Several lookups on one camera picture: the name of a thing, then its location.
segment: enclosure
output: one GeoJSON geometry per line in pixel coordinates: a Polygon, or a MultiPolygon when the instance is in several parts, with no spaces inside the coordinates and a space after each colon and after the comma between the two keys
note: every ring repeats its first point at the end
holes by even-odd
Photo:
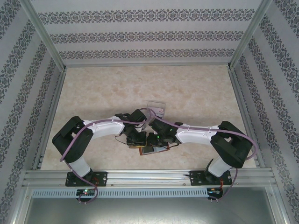
{"type": "Polygon", "coordinates": [[[1,223],[298,223],[298,3],[1,0],[1,223]],[[84,153],[106,186],[75,200],[84,188],[66,187],[54,135],[148,101],[170,122],[227,120],[258,143],[223,200],[186,176],[218,156],[211,146],[140,156],[112,135],[84,153]]]}

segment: patterned wallpaper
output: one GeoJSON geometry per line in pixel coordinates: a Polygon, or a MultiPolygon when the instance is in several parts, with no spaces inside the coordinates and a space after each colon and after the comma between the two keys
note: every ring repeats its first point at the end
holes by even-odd
{"type": "Polygon", "coordinates": [[[32,168],[60,76],[17,0],[0,0],[0,224],[32,168]]]}
{"type": "Polygon", "coordinates": [[[66,65],[228,63],[261,0],[33,0],[66,65]]]}
{"type": "Polygon", "coordinates": [[[235,67],[263,159],[299,223],[298,3],[275,0],[235,67]]]}

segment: beige floor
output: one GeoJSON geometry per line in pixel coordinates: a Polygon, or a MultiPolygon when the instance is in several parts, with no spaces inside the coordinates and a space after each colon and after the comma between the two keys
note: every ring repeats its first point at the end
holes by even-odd
{"type": "MultiPolygon", "coordinates": [[[[225,65],[70,68],[56,111],[42,169],[68,169],[52,145],[55,133],[73,116],[97,120],[166,103],[165,119],[197,126],[232,122],[244,126],[225,65]]],[[[218,155],[213,147],[188,143],[168,152],[140,156],[114,136],[93,140],[84,157],[93,169],[205,168],[218,155]]],[[[253,160],[244,167],[255,167],[253,160]]]]}

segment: black joint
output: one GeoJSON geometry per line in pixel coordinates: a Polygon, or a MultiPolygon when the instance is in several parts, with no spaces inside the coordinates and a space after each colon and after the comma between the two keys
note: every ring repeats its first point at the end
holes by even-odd
{"type": "MultiPolygon", "coordinates": [[[[218,127],[221,130],[244,134],[228,121],[223,121],[218,127]]],[[[234,168],[243,167],[248,153],[252,148],[252,143],[247,139],[235,134],[222,132],[217,132],[211,137],[211,144],[223,161],[234,168]]]]}
{"type": "MultiPolygon", "coordinates": [[[[181,126],[183,123],[174,123],[177,126],[181,126]]],[[[159,141],[167,142],[167,143],[177,143],[180,144],[181,142],[178,141],[176,134],[177,134],[177,127],[171,126],[169,124],[164,123],[158,119],[153,119],[149,126],[157,132],[159,136],[159,141]]]]}
{"type": "MultiPolygon", "coordinates": [[[[116,114],[116,117],[121,120],[130,121],[130,122],[143,122],[146,119],[144,113],[141,110],[137,109],[133,113],[116,114]]],[[[138,132],[135,128],[135,125],[124,123],[123,134],[127,137],[127,144],[132,146],[145,146],[146,144],[146,132],[138,132]]]]}
{"type": "MultiPolygon", "coordinates": [[[[81,130],[84,126],[85,125],[83,123],[83,120],[81,120],[80,117],[72,117],[54,136],[54,138],[52,139],[52,143],[61,155],[64,154],[67,147],[74,139],[73,134],[77,134],[79,130],[81,130]]],[[[65,156],[64,160],[67,163],[71,163],[79,159],[83,155],[92,136],[92,130],[86,128],[78,136],[71,149],[69,150],[68,154],[65,156]]]]}

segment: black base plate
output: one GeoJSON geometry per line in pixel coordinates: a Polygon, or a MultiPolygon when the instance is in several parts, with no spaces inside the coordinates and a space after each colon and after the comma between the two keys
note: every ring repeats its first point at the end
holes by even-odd
{"type": "MultiPolygon", "coordinates": [[[[91,183],[97,187],[105,187],[107,183],[107,172],[93,172],[91,183]]],[[[77,178],[73,172],[68,172],[65,181],[66,187],[90,187],[88,183],[77,178]]]]}
{"type": "Polygon", "coordinates": [[[224,172],[224,174],[219,177],[214,183],[210,183],[205,179],[204,170],[191,170],[189,176],[191,186],[202,186],[202,185],[221,185],[220,181],[223,180],[223,185],[231,185],[232,179],[229,171],[224,172]]]}

